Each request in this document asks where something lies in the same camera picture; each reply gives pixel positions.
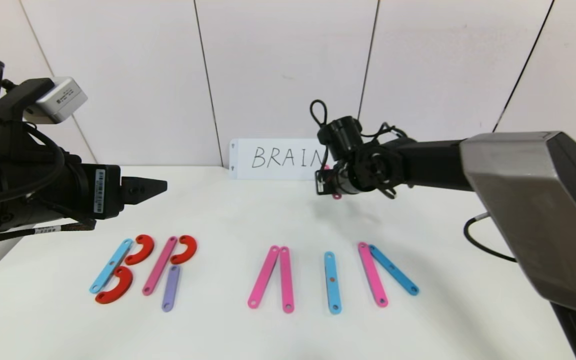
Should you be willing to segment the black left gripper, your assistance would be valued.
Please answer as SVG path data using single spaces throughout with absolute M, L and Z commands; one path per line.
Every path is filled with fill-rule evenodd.
M 55 182 L 38 192 L 39 220 L 105 220 L 124 205 L 137 205 L 165 193 L 168 182 L 155 178 L 121 177 L 121 167 L 84 163 L 67 153 Z

